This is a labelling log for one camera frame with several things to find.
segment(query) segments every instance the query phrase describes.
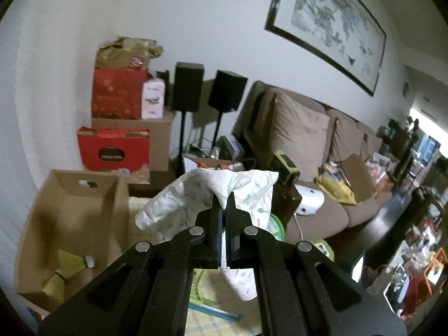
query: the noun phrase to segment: picture frame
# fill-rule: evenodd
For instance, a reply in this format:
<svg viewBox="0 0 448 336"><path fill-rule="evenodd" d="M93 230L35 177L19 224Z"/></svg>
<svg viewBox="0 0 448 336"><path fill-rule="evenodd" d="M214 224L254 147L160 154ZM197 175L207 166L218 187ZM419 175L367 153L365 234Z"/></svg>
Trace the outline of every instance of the picture frame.
<svg viewBox="0 0 448 336"><path fill-rule="evenodd" d="M272 0L265 29L326 61L374 95L387 35L361 0Z"/></svg>

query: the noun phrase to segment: red box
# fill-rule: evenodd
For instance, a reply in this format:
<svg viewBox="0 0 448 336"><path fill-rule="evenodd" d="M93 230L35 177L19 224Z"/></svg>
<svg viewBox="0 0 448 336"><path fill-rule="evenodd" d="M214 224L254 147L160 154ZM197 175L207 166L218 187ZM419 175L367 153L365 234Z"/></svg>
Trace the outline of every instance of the red box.
<svg viewBox="0 0 448 336"><path fill-rule="evenodd" d="M139 120L147 71L96 68L93 76L92 117Z"/></svg>
<svg viewBox="0 0 448 336"><path fill-rule="evenodd" d="M149 168L149 130L94 130L81 128L78 144L89 171L119 170L131 174Z"/></svg>

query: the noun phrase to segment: bright window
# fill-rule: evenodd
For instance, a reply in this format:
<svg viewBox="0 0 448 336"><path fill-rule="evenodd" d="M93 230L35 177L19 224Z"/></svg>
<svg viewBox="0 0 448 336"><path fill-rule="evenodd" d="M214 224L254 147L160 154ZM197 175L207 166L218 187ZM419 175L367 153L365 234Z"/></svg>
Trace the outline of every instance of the bright window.
<svg viewBox="0 0 448 336"><path fill-rule="evenodd" d="M418 126L430 137L440 142L440 153L448 158L448 133L443 131L436 123L431 121L425 115L411 108L409 113L412 119L418 119Z"/></svg>

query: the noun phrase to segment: speaker stand pole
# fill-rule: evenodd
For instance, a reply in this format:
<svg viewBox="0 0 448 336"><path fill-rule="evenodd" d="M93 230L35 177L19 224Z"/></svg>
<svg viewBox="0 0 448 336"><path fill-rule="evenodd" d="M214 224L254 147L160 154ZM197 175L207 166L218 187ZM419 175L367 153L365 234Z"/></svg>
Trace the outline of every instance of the speaker stand pole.
<svg viewBox="0 0 448 336"><path fill-rule="evenodd" d="M221 125L221 117L223 116L222 111L219 111L218 113L218 121L216 122L216 129L214 130L214 136L213 136L213 142L211 144L211 148L214 148L214 145L216 144L216 138L218 137L218 131L220 129Z"/></svg>
<svg viewBox="0 0 448 336"><path fill-rule="evenodd" d="M185 173L184 159L182 157L183 150L184 150L185 115L186 115L186 112L182 111L181 137L179 139L178 170L176 172L176 175L178 177L180 177L181 175L183 175Z"/></svg>

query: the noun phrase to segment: black speaker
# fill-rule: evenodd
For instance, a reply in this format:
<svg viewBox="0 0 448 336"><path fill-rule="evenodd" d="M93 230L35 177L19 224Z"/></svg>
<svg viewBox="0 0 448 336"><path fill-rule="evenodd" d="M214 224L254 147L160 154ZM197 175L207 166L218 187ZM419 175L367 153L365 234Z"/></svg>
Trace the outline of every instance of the black speaker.
<svg viewBox="0 0 448 336"><path fill-rule="evenodd" d="M219 112L232 112L238 109L247 78L229 71L218 71L211 89L208 105Z"/></svg>
<svg viewBox="0 0 448 336"><path fill-rule="evenodd" d="M172 92L174 111L197 112L199 110L203 77L202 64L177 63Z"/></svg>

